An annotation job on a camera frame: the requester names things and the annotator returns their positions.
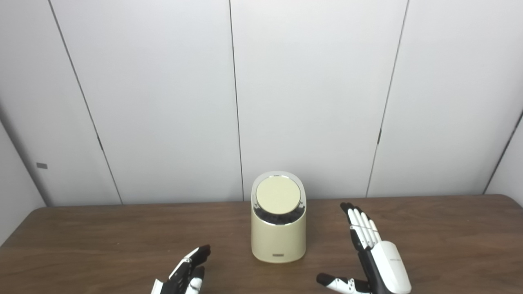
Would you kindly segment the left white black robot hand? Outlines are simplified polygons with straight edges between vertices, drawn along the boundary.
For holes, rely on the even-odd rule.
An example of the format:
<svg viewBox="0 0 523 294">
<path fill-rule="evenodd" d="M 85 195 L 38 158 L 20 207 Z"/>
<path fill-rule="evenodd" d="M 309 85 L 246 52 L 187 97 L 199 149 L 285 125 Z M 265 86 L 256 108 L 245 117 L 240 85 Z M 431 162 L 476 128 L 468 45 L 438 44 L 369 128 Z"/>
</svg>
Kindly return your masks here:
<svg viewBox="0 0 523 294">
<path fill-rule="evenodd" d="M 180 260 L 165 282 L 156 279 L 152 294 L 199 294 L 203 285 L 205 268 L 202 265 L 211 254 L 210 245 L 192 250 Z"/>
</svg>

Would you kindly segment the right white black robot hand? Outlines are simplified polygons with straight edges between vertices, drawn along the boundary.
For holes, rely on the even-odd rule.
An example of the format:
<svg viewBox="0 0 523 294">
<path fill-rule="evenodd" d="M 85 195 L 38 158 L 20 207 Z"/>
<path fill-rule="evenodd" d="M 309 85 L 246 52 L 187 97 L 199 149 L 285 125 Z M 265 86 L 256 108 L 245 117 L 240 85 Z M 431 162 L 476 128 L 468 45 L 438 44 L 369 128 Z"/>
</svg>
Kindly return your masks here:
<svg viewBox="0 0 523 294">
<path fill-rule="evenodd" d="M 409 294 L 412 286 L 396 245 L 381 238 L 374 221 L 352 203 L 340 204 L 350 226 L 366 280 L 336 277 L 324 272 L 316 282 L 340 294 Z"/>
</svg>

